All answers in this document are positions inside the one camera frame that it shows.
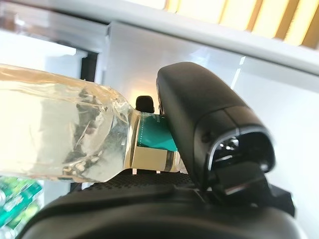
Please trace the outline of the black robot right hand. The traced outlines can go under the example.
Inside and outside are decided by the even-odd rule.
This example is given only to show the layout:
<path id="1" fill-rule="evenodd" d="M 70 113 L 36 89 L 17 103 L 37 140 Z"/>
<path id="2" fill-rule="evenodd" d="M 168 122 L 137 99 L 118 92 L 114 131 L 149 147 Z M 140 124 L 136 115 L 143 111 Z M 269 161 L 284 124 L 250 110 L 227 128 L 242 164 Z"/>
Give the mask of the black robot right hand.
<path id="1" fill-rule="evenodd" d="M 249 106 L 190 62 L 158 71 L 187 173 L 119 175 L 39 211 L 21 239 L 304 239 L 291 193 L 268 183 L 271 136 Z"/>

